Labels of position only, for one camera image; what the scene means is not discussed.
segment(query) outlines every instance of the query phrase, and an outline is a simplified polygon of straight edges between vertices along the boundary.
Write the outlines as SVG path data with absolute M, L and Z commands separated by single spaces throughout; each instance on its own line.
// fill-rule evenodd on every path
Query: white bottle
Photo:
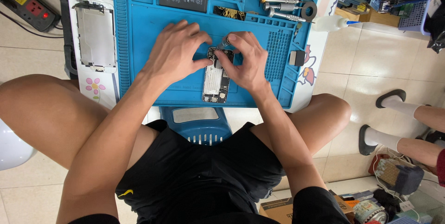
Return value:
M 351 24 L 360 23 L 359 21 L 349 21 L 348 18 L 339 15 L 316 17 L 312 22 L 314 22 L 312 29 L 318 32 L 337 31 Z

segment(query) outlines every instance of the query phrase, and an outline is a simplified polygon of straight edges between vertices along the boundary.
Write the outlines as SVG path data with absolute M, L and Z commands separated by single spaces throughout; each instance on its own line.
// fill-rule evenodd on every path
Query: white sock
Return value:
M 371 127 L 367 128 L 364 132 L 364 142 L 366 145 L 376 146 L 378 144 L 383 144 L 392 150 L 397 151 L 397 143 L 402 139 L 402 137 L 385 134 L 377 131 Z
M 382 100 L 382 106 L 397 110 L 414 118 L 415 110 L 422 105 L 405 103 L 398 95 L 393 95 Z

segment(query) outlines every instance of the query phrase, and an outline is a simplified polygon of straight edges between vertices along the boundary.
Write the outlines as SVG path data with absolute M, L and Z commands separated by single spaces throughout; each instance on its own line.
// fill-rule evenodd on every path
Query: white table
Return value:
M 114 10 L 113 0 L 88 1 L 99 2 L 100 4 L 103 4 L 105 8 Z M 69 0 L 70 7 L 75 5 L 77 2 L 77 0 Z M 318 0 L 317 16 L 333 15 L 336 4 L 337 0 Z M 74 9 L 71 9 L 70 12 L 73 35 L 78 35 L 76 26 L 76 11 Z M 306 107 L 309 104 L 312 97 L 312 91 L 314 89 L 314 83 L 320 68 L 321 59 L 326 45 L 327 35 L 328 32 L 315 32 L 313 30 L 310 31 L 308 45 L 306 47 L 305 63 L 301 69 L 300 76 L 298 78 L 298 84 L 292 101 L 292 106 L 286 111 L 293 113 L 301 108 Z M 78 47 L 79 39 L 77 37 L 73 37 L 73 39 L 75 45 L 75 54 L 81 93 L 91 98 L 92 100 L 101 103 L 107 108 L 113 108 L 116 105 L 116 98 L 119 94 L 118 72 L 116 71 L 115 73 L 100 73 L 94 72 L 89 68 L 82 67 L 80 62 L 80 49 Z M 91 81 L 97 81 L 97 85 L 102 85 L 101 87 L 105 89 L 97 89 L 99 94 L 95 94 L 94 89 L 87 90 L 88 86 L 92 86 L 92 84 L 89 84 Z

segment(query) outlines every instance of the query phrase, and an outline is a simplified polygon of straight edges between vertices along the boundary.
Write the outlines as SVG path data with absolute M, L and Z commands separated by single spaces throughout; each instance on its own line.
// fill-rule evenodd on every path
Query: tin can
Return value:
M 360 201 L 353 209 L 356 212 L 355 218 L 360 224 L 365 224 L 369 221 L 378 221 L 381 224 L 386 224 L 388 221 L 387 212 L 369 199 Z

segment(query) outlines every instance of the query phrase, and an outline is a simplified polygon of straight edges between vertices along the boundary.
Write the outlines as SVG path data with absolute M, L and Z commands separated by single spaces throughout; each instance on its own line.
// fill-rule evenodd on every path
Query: person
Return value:
M 445 132 L 445 109 L 410 104 L 405 102 L 404 90 L 393 90 L 380 96 L 375 102 L 377 108 L 391 108 L 417 119 L 421 123 L 440 132 Z M 445 187 L 445 151 L 444 148 L 434 143 L 403 138 L 391 134 L 382 133 L 363 125 L 359 131 L 359 151 L 363 155 L 370 155 L 378 144 L 413 158 L 427 166 L 436 167 L 439 184 Z
M 216 146 L 194 145 L 163 120 L 141 122 L 172 83 L 212 64 L 193 61 L 212 44 L 197 23 L 159 34 L 146 65 L 112 109 L 89 100 L 74 80 L 29 75 L 0 86 L 0 118 L 31 146 L 67 168 L 58 224 L 117 224 L 114 193 L 137 223 L 278 223 L 254 202 L 287 175 L 293 223 L 349 223 L 312 159 L 348 124 L 348 103 L 329 94 L 286 115 L 264 77 L 267 52 L 251 32 L 227 36 L 240 66 L 217 51 L 228 76 L 248 90 L 264 123 L 246 123 Z

